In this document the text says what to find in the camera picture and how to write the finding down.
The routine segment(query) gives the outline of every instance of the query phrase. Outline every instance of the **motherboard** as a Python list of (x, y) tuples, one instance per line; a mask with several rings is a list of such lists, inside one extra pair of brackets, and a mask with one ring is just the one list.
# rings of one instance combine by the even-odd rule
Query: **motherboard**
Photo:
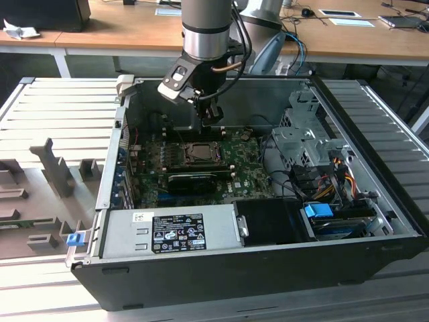
[(251, 129), (151, 134), (131, 146), (139, 208), (220, 205), (274, 197)]

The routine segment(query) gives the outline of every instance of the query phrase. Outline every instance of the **robotic arm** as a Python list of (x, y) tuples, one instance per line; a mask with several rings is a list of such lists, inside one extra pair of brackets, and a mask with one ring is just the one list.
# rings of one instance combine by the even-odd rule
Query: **robotic arm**
[[(265, 74), (274, 65), (285, 40), (281, 8), (282, 0), (249, 0), (239, 14), (231, 0), (182, 0), (183, 53), (158, 91), (175, 103), (193, 104), (203, 127), (217, 123), (223, 118), (218, 97), (246, 65), (253, 61), (250, 74)], [(227, 72), (236, 68), (238, 74), (225, 85)]]

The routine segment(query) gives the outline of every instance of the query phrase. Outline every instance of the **open computer chassis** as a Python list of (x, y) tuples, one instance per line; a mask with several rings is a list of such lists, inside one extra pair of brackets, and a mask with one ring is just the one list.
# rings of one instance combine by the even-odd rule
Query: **open computer chassis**
[(158, 83), (136, 79), (117, 110), (72, 260), (102, 308), (362, 283), (428, 247), (427, 218), (320, 79), (240, 80), (220, 103), (241, 114), (206, 133)]

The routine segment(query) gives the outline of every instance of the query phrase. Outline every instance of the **green circuit board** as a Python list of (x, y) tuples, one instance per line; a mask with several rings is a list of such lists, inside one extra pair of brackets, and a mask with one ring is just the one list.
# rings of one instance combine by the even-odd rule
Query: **green circuit board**
[[(222, 161), (235, 166), (235, 177), (218, 180), (216, 192), (206, 195), (172, 196), (168, 193), (167, 182), (174, 173), (166, 173), (160, 163), (162, 137), (153, 137), (141, 142), (138, 165), (134, 172), (136, 203), (141, 208), (180, 207), (195, 205), (220, 205), (238, 199), (273, 197), (268, 175), (258, 158), (259, 144), (256, 138), (242, 138), (243, 130), (227, 131), (226, 136), (216, 141)], [(180, 148), (182, 143), (169, 143)]]

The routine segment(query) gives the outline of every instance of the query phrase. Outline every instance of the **desk leg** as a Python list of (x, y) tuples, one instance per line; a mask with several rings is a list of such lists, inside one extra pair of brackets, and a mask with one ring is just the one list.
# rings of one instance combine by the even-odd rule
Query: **desk leg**
[(122, 72), (121, 62), (118, 56), (113, 57), (113, 66), (115, 67), (115, 72)]
[(53, 51), (52, 55), (55, 58), (56, 66), (60, 71), (61, 77), (71, 78), (70, 71), (68, 70), (67, 61), (66, 61), (66, 51), (63, 48), (58, 48), (58, 50)]
[(429, 106), (424, 110), (423, 114), (417, 119), (415, 124), (412, 126), (412, 130), (415, 134), (420, 135), (424, 128), (429, 123)]

